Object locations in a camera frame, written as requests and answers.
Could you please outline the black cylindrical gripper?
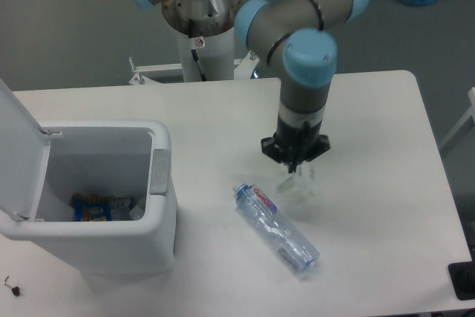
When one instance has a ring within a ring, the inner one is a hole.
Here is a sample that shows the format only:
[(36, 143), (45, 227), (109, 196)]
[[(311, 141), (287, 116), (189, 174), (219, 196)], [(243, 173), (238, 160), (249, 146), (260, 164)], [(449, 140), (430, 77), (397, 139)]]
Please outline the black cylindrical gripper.
[(289, 174), (295, 173), (304, 161), (310, 162), (330, 150), (330, 140), (320, 134), (320, 128), (321, 122), (313, 125), (309, 121), (293, 128), (279, 117), (276, 132), (261, 140), (261, 150), (275, 162), (287, 165)]

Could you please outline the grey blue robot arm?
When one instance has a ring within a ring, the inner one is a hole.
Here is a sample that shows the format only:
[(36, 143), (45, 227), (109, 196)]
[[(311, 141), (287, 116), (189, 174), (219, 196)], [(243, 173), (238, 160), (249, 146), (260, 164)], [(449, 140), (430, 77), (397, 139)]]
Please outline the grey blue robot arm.
[(177, 36), (187, 82), (233, 79), (235, 40), (281, 81), (278, 123), (262, 152), (295, 172), (330, 148), (320, 132), (338, 49), (328, 29), (360, 15), (369, 0), (135, 0), (161, 6)]

